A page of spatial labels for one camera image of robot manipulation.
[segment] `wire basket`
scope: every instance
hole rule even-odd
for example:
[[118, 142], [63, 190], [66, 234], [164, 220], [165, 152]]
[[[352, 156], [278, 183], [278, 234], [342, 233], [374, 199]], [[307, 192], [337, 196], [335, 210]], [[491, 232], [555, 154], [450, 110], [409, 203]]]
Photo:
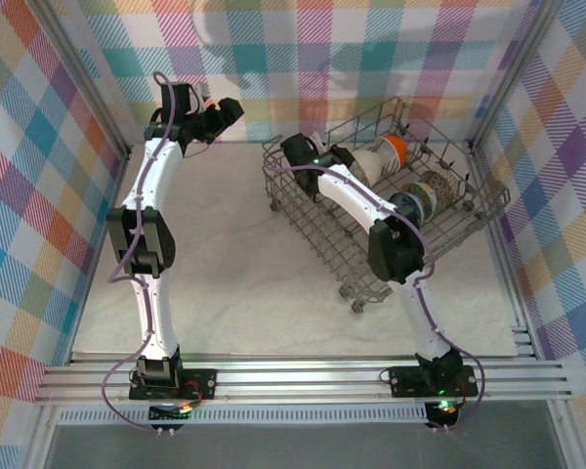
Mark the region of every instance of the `wire basket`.
[[[460, 196], [436, 213], [421, 230], [437, 259], [481, 230], [510, 202], [510, 192], [503, 184], [491, 176], [482, 176], [477, 157], [449, 141], [400, 98], [391, 98], [334, 127], [326, 132], [325, 140], [328, 147], [338, 144], [348, 149], [372, 148], [375, 137], [386, 133], [397, 134], [406, 141], [408, 158], [400, 171], [388, 173], [383, 169], [380, 180], [371, 188], [377, 194], [388, 199], [403, 184], [419, 180], [428, 170], [442, 168], [459, 178]], [[289, 166], [279, 147], [280, 140], [281, 137], [276, 137], [263, 144], [266, 166]], [[341, 283], [339, 293], [353, 300], [353, 311], [362, 313], [366, 303], [384, 301], [392, 289], [371, 272], [367, 262], [367, 233], [358, 222], [321, 194], [310, 199], [299, 188], [292, 172], [264, 170], [264, 173], [270, 208], [282, 211], [336, 274]]]

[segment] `aluminum rail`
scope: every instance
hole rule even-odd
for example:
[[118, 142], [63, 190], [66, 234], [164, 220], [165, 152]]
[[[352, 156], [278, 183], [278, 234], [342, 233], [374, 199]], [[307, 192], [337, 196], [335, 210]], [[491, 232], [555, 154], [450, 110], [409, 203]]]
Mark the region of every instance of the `aluminum rail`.
[[[120, 358], [115, 354], [77, 354], [69, 366], [50, 367], [39, 388], [38, 405], [98, 405], [105, 374]], [[482, 359], [489, 401], [567, 400], [571, 390], [559, 362], [532, 359]], [[438, 398], [391, 397], [379, 379], [389, 366], [415, 366], [412, 358], [283, 358], [192, 356], [185, 367], [218, 369], [215, 400], [209, 405], [370, 404], [433, 402]], [[143, 405], [128, 400], [128, 364], [108, 381], [115, 405]]]

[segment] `metal dish rack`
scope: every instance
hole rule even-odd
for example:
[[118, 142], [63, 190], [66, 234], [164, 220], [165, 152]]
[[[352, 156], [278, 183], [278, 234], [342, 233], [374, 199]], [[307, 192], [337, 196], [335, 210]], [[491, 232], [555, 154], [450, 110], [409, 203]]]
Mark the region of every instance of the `metal dish rack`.
[[[325, 135], [327, 146], [349, 149], [369, 148], [378, 135], [387, 132], [401, 136], [408, 144], [406, 167], [393, 174], [383, 171], [372, 189], [388, 199], [401, 185], [418, 180], [435, 168], [453, 171], [460, 179], [460, 197], [438, 212], [422, 227], [436, 258], [481, 230], [510, 202], [508, 189], [489, 175], [484, 178], [476, 155], [460, 149], [430, 122], [400, 98], [391, 98], [334, 127]], [[263, 144], [265, 166], [287, 167], [279, 147], [281, 137]], [[464, 157], [466, 174], [454, 170], [449, 154]], [[310, 199], [296, 184], [292, 172], [273, 173], [264, 169], [266, 190], [273, 211], [282, 211], [311, 244], [341, 283], [340, 295], [353, 299], [352, 310], [362, 313], [366, 303], [381, 303], [391, 288], [374, 276], [367, 263], [367, 234], [341, 206], [319, 194]]]

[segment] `plaid wall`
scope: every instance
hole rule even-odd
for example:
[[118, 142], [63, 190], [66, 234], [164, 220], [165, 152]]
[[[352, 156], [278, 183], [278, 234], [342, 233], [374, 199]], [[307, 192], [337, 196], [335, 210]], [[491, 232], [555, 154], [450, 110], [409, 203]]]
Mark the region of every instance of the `plaid wall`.
[[487, 154], [512, 188], [503, 217], [544, 355], [563, 360], [586, 436], [586, 0], [567, 0]]
[[0, 468], [65, 352], [119, 162], [24, 1], [0, 1]]
[[262, 142], [325, 130], [394, 95], [463, 139], [503, 78], [538, 2], [54, 3], [112, 106], [130, 109], [124, 121], [143, 130], [159, 106], [150, 76], [160, 69], [174, 79], [208, 82], [215, 98], [241, 99], [246, 115], [223, 138]]

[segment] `checkered fabric backdrop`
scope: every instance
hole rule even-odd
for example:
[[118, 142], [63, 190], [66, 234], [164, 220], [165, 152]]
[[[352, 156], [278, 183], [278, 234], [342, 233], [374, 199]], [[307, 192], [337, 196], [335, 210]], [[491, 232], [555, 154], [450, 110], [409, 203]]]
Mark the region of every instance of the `checkered fabric backdrop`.
[[539, 342], [568, 366], [586, 435], [586, 0], [563, 5], [487, 155], [514, 192], [503, 226]]
[[0, 468], [65, 352], [119, 167], [24, 1], [0, 1]]
[[451, 138], [464, 139], [505, 76], [538, 5], [537, 0], [53, 3], [111, 106], [130, 114], [121, 114], [123, 121], [143, 130], [159, 106], [151, 74], [160, 69], [174, 79], [207, 82], [216, 99], [240, 99], [246, 114], [223, 139], [250, 142], [326, 130], [394, 95], [406, 97]]

